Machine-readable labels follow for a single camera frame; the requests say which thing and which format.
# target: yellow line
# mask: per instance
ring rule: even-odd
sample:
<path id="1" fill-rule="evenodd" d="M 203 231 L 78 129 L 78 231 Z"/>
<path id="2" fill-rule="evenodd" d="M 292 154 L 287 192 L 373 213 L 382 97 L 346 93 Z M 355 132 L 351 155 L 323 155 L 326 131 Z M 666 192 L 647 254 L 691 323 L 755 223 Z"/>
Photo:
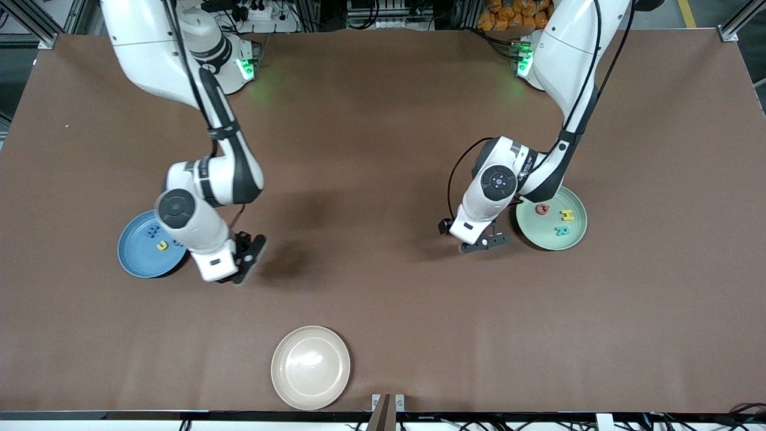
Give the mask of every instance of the yellow line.
<path id="1" fill-rule="evenodd" d="M 681 15 L 683 15 L 686 28 L 697 28 L 694 15 L 692 15 L 692 8 L 689 7 L 689 0 L 678 0 L 678 7 L 681 8 Z"/>

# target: brown tabletop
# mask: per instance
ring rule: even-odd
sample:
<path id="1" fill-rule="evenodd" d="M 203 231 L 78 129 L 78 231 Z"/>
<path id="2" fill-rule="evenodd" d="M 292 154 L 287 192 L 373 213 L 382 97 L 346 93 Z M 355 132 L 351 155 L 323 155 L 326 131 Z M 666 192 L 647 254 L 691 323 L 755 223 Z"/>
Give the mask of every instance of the brown tabletop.
<path id="1" fill-rule="evenodd" d="M 516 234 L 461 255 L 438 235 L 471 143 L 547 150 L 561 123 L 475 35 L 276 35 L 230 101 L 267 179 L 237 225 L 269 238 L 262 264 L 244 287 L 192 262 L 134 278 L 119 234 L 208 151 L 203 120 L 133 86 L 107 38 L 41 51 L 0 152 L 0 409 L 289 410 L 269 364 L 307 324 L 352 354 L 329 410 L 384 392 L 411 410 L 766 398 L 766 121 L 715 31 L 630 35 L 565 180 L 589 226 L 564 252 Z"/>

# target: beige plate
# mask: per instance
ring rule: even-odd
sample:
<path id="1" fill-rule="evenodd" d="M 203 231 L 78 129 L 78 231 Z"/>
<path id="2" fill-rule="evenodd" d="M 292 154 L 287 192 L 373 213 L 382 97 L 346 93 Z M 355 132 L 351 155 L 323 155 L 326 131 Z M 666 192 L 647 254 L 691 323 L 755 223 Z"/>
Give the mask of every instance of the beige plate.
<path id="1" fill-rule="evenodd" d="M 277 395 L 300 410 L 318 410 L 337 400 L 350 373 L 349 349 L 338 334 L 321 326 L 290 332 L 271 360 Z"/>

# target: plate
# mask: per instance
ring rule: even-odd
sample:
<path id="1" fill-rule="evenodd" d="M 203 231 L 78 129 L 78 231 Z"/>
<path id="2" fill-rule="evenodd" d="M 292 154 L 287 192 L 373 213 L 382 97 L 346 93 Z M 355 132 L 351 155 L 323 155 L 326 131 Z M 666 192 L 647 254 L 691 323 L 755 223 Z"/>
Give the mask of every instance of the plate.
<path id="1" fill-rule="evenodd" d="M 184 261 L 186 247 L 159 224 L 154 211 L 135 217 L 117 242 L 117 259 L 128 274 L 139 278 L 167 275 Z"/>
<path id="2" fill-rule="evenodd" d="M 558 251 L 573 247 L 585 236 L 588 214 L 577 195 L 566 187 L 559 187 L 553 199 L 519 203 L 516 221 L 533 244 Z"/>
<path id="3" fill-rule="evenodd" d="M 337 400 L 351 374 L 349 349 L 341 337 L 321 326 L 290 332 L 271 359 L 277 395 L 299 410 L 318 410 Z"/>

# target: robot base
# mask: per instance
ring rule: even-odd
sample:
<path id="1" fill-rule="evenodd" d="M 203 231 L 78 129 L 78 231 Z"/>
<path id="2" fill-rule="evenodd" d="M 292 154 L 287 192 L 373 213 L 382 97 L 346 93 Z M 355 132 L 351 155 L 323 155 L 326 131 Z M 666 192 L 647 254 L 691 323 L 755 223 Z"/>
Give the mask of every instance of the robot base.
<path id="1" fill-rule="evenodd" d="M 224 94 L 232 94 L 257 76 L 260 44 L 246 41 L 237 35 L 226 34 L 225 36 L 231 42 L 231 58 L 221 66 L 215 77 L 218 79 L 218 84 L 221 85 Z M 240 61 L 246 61 L 248 65 L 243 66 Z"/>
<path id="2" fill-rule="evenodd" d="M 534 48 L 534 47 L 537 46 L 537 42 L 540 40 L 541 36 L 542 36 L 542 30 L 535 30 L 530 35 L 527 35 L 527 36 L 524 36 L 523 38 L 521 38 L 520 41 L 521 42 L 526 42 L 526 43 L 529 44 L 529 46 Z M 525 81 L 527 81 L 529 83 L 529 85 L 533 86 L 536 90 L 545 91 L 545 90 L 543 90 L 542 85 L 540 85 L 540 83 L 537 81 L 537 78 L 535 77 L 535 75 L 529 73 L 529 68 L 531 68 L 531 63 L 528 66 L 526 74 L 523 74 L 523 73 L 520 72 L 520 70 L 519 70 L 519 62 L 516 61 L 516 60 L 513 61 L 513 68 L 514 68 L 514 71 L 516 72 L 516 76 L 518 76 L 518 77 L 524 79 Z"/>
<path id="3" fill-rule="evenodd" d="M 255 238 L 251 238 L 249 233 L 239 232 L 234 237 L 234 244 L 237 246 L 237 251 L 234 253 L 234 261 L 237 263 L 239 270 L 226 278 L 218 280 L 219 283 L 228 281 L 236 285 L 244 283 L 255 269 L 255 264 L 260 261 L 260 257 L 266 251 L 267 241 L 263 235 L 255 235 Z"/>

